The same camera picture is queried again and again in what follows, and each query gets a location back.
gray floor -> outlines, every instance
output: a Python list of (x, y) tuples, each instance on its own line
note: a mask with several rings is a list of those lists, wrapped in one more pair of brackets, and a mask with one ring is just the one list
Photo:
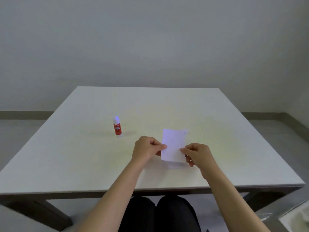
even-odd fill
[[(294, 171), (309, 183), (309, 144), (299, 137), (292, 129), (279, 121), (250, 121), (261, 135), (275, 148)], [(0, 170), (10, 161), (18, 150), (44, 123), (41, 120), (0, 120)], [(194, 207), (203, 231), (227, 231), (213, 195), (184, 195)], [(161, 196), (149, 197), (157, 203)], [(274, 218), (309, 199), (309, 187), (304, 188), (277, 200), (261, 209), (258, 214), (273, 213)], [(61, 199), (50, 202), (64, 213), (72, 217), (78, 224), (99, 199)], [(269, 220), (266, 224), (272, 231), (281, 231), (277, 222)], [(0, 206), (1, 231), (52, 232), (55, 231), (23, 215)]]

table top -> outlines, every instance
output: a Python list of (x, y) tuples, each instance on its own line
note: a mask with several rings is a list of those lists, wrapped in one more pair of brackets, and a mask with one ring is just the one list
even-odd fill
[[(163, 128), (207, 144), (235, 186), (304, 184), (219, 89), (77, 87), (0, 172), (0, 194), (106, 191), (135, 141), (161, 141)], [(197, 167), (171, 169), (155, 156), (136, 189), (208, 186)]]

forearm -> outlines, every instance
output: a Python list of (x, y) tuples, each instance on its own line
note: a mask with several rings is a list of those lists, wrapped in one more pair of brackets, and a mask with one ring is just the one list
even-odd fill
[(78, 232), (117, 232), (143, 167), (129, 162)]
[(219, 168), (206, 180), (230, 232), (269, 231)]

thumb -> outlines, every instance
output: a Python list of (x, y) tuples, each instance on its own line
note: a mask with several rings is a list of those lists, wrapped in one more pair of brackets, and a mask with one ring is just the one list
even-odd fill
[(165, 148), (167, 148), (168, 146), (165, 145), (165, 144), (158, 144), (158, 145), (155, 145), (154, 148), (155, 150), (158, 152), (158, 151), (161, 151), (161, 150), (164, 150)]
[(185, 155), (188, 155), (191, 157), (191, 159), (193, 159), (195, 157), (195, 155), (197, 154), (196, 151), (192, 151), (192, 150), (189, 150), (187, 148), (180, 148), (180, 151), (185, 154)]

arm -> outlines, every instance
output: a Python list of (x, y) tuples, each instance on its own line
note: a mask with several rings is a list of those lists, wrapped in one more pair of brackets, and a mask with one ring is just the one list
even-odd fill
[(196, 165), (209, 183), (230, 232), (269, 231), (220, 170), (207, 145), (192, 143), (181, 148), (181, 152), (190, 167)]
[(166, 145), (151, 137), (136, 141), (132, 160), (77, 231), (117, 232), (141, 171), (149, 159), (165, 148)]

